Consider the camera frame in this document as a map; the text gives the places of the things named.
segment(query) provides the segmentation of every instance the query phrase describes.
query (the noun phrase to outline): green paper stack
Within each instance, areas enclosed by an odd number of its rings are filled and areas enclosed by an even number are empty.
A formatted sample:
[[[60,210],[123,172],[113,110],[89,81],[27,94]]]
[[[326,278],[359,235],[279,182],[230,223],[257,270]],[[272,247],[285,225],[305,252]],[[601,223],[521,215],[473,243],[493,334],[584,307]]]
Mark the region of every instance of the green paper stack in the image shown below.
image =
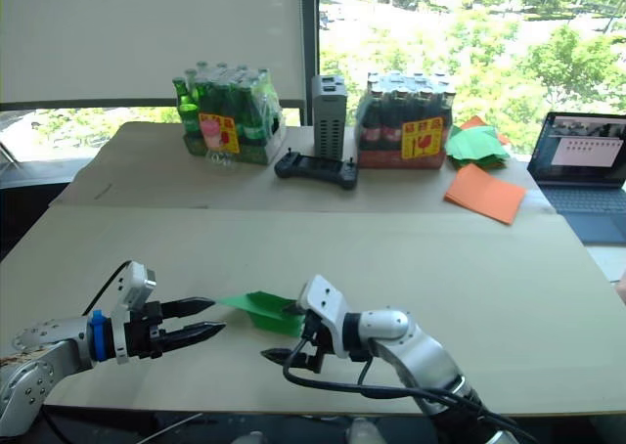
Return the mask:
[[[504,167],[509,154],[504,150],[493,126],[461,129],[453,126],[446,143],[446,153],[457,167],[475,163],[482,168]]]
[[[218,302],[245,310],[258,329],[296,337],[300,336],[302,331],[304,316],[283,312],[285,307],[294,303],[293,299],[285,299],[258,290],[236,297],[219,299]]]

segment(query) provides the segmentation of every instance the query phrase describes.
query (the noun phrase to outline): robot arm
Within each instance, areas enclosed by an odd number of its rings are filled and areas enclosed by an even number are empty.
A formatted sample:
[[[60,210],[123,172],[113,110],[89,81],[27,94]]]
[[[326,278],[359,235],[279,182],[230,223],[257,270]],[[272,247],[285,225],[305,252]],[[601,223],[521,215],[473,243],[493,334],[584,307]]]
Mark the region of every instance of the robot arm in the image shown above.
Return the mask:
[[[272,349],[263,352],[266,358],[279,364],[285,364],[291,358],[293,367],[319,373],[324,354],[334,353],[340,358],[349,356],[353,361],[380,357],[395,368],[406,387],[436,390],[453,399],[469,401],[475,409],[486,411],[450,354],[422,331],[408,312],[387,308],[353,313],[343,294],[319,275],[304,286],[297,307],[307,314],[303,337],[315,330],[312,342],[318,348],[316,355],[308,357],[299,352],[293,355],[290,350]],[[344,391],[356,391],[346,388]],[[438,403],[415,395],[414,399],[433,422],[440,442],[517,443],[512,434],[493,422],[446,404],[446,401]]]
[[[109,318],[95,310],[89,316],[34,325],[14,338],[18,352],[0,359],[0,437],[27,432],[50,390],[64,377],[111,358],[118,364],[132,356],[157,358],[204,341],[225,326],[201,322],[168,333],[158,327],[164,319],[197,314],[214,302],[203,297],[146,302],[156,285],[155,274],[136,262],[114,282],[120,295]]]

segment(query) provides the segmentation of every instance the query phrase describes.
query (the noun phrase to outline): black controller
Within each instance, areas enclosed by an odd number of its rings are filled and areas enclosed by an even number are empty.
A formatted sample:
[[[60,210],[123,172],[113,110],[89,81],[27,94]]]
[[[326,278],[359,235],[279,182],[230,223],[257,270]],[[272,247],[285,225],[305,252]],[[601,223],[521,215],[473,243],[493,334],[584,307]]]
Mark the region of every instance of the black controller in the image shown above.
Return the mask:
[[[301,155],[289,149],[274,165],[276,175],[281,178],[305,177],[337,183],[344,190],[356,187],[358,168],[352,161],[343,162],[329,158]]]

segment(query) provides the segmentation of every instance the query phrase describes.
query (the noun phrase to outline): laptop screen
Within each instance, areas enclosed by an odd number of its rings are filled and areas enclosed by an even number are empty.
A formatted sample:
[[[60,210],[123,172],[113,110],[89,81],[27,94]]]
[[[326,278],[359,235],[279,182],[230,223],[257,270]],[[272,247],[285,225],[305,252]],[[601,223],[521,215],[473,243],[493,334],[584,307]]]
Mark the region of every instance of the laptop screen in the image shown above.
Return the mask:
[[[541,183],[622,186],[626,115],[548,113],[528,171]]]

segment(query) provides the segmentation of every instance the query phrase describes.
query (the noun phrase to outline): roller blind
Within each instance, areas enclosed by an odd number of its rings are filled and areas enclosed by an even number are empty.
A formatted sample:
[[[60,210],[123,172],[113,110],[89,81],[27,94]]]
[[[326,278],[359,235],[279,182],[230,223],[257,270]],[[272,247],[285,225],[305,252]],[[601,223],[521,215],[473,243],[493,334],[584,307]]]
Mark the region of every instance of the roller blind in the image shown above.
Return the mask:
[[[2,0],[0,102],[172,98],[196,61],[304,100],[300,0]]]

